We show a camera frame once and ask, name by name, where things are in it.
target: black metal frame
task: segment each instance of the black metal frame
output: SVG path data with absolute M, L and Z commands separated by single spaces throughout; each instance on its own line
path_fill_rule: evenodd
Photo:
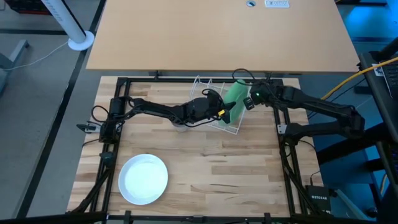
M 116 83 L 116 89 L 114 92 L 114 96 L 121 96 L 121 90 L 124 86 L 123 96 L 129 96 L 131 84 L 134 82 L 172 82 L 172 83 L 193 83 L 194 78 L 160 78 L 156 75 L 154 78 L 118 78 Z M 214 78 L 213 83 L 232 83 L 233 80 L 230 78 L 222 79 L 222 78 Z M 287 109 L 283 110 L 285 124 L 290 123 L 289 112 Z M 277 125 L 281 124 L 279 111 L 274 109 L 274 118 L 275 118 L 275 128 L 277 130 Z M 315 204 L 311 201 L 308 193 L 304 189 L 302 185 L 299 162 L 297 160 L 297 153 L 295 150 L 295 146 L 289 146 L 291 151 L 291 160 L 293 165 L 293 170 L 289 166 L 289 162 L 285 153 L 285 142 L 282 141 L 282 136 L 277 134 L 279 141 L 279 149 L 280 156 L 282 162 L 282 168 L 284 171 L 284 180 L 285 180 L 285 189 L 287 194 L 287 202 L 289 206 L 290 217 L 286 218 L 271 218 L 269 213 L 264 213 L 263 217 L 204 217 L 204 216 L 142 216 L 142 215 L 131 215 L 131 211 L 126 211 L 125 215 L 110 215 L 108 220 L 125 220 L 126 223 L 132 223 L 134 220 L 152 220 L 152 221 L 180 221 L 180 222 L 193 222 L 193 223 L 205 223 L 205 222 L 262 222 L 262 223 L 271 223 L 271 222 L 294 222 L 294 223 L 319 223 L 320 222 L 335 222 L 335 218 L 331 218 L 325 215 L 322 215 Z M 113 144 L 113 154 L 116 160 L 119 149 L 119 141 L 116 144 Z M 110 144 L 103 145 L 103 152 L 109 152 Z M 110 175 L 108 177 L 108 181 L 106 183 L 106 188 L 104 191 L 104 199 L 103 205 L 100 212 L 108 211 L 108 204 L 111 196 L 111 186 L 114 176 L 114 168 L 116 163 L 110 167 Z M 103 175 L 105 170 L 105 164 L 103 159 L 100 159 L 97 173 L 97 180 Z M 294 198 L 291 182 L 294 183 L 297 192 L 298 198 L 300 202 L 300 208 L 302 213 L 296 213 L 294 207 Z M 95 212 L 97 207 L 97 201 L 99 197 L 99 192 L 94 196 L 94 199 L 91 203 L 90 212 Z M 307 214 L 308 208 L 312 211 L 312 215 Z M 347 222 L 347 223 L 373 223 L 362 220 L 352 220 L 352 219 L 342 219 L 339 222 Z

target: green object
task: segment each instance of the green object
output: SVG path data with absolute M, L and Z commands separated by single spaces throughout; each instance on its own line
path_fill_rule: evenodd
M 235 82 L 231 86 L 223 98 L 224 103 L 236 102 L 236 105 L 229 111 L 229 115 L 231 117 L 231 122 L 229 124 L 233 124 L 239 118 L 244 109 L 243 99 L 248 97 L 248 86 L 239 84 L 238 82 Z M 218 121 L 218 124 L 222 126 L 229 125 L 223 120 Z

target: wooden table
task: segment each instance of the wooden table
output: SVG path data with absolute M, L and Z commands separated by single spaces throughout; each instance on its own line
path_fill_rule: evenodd
M 117 77 L 101 78 L 95 105 L 108 107 L 116 80 Z M 296 78 L 285 78 L 284 84 L 299 87 Z M 133 83 L 130 95 L 175 105 L 189 100 L 191 87 L 191 83 Z M 305 110 L 290 110 L 289 114 L 292 122 L 308 123 Z M 96 115 L 105 119 L 101 110 Z M 98 135 L 88 134 L 86 141 L 96 138 Z M 311 138 L 304 140 L 313 143 Z M 99 142 L 83 148 L 68 210 L 75 208 L 94 185 L 101 150 Z M 119 193 L 118 177 L 125 162 L 144 153 L 165 162 L 169 182 L 158 200 L 137 206 Z M 310 175 L 319 170 L 316 153 L 311 146 L 300 142 L 297 156 L 303 183 L 309 184 Z M 315 174 L 313 180 L 315 185 L 322 184 L 320 174 Z M 300 211 L 297 192 L 292 186 L 296 211 Z M 289 217 L 272 108 L 257 106 L 247 111 L 238 135 L 205 125 L 178 133 L 169 120 L 146 114 L 127 120 L 108 212 L 123 215 L 125 210 L 134 215 L 263 217 L 264 212 L 269 212 L 272 217 Z
M 359 62 L 332 0 L 112 0 L 88 69 L 356 72 Z

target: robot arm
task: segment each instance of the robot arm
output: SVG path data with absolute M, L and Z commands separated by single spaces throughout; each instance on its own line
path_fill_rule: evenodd
M 212 90 L 202 91 L 205 97 L 195 98 L 187 103 L 177 106 L 167 106 L 146 101 L 142 98 L 116 97 L 111 100 L 109 113 L 106 121 L 101 125 L 99 131 L 99 141 L 113 144 L 119 139 L 118 128 L 124 120 L 130 119 L 137 114 L 149 114 L 161 118 L 167 118 L 174 124 L 185 125 L 190 128 L 199 126 L 203 123 L 195 124 L 202 120 L 223 120 L 230 123 L 229 111 L 235 106 L 236 102 L 224 103 L 220 95 Z M 132 109 L 124 113 L 125 105 L 128 103 Z
M 336 121 L 302 126 L 297 123 L 278 125 L 278 133 L 288 144 L 297 145 L 304 136 L 340 134 L 346 138 L 358 138 L 364 133 L 364 118 L 350 105 L 339 105 L 306 95 L 303 91 L 274 83 L 272 80 L 254 82 L 250 97 L 244 100 L 248 110 L 255 105 L 266 105 L 279 110 L 304 108 L 336 118 Z

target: white bowl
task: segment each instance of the white bowl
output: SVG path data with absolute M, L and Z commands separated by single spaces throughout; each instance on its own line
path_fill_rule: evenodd
M 158 157 L 141 154 L 129 159 L 119 174 L 119 190 L 134 205 L 147 205 L 157 200 L 167 186 L 166 165 Z

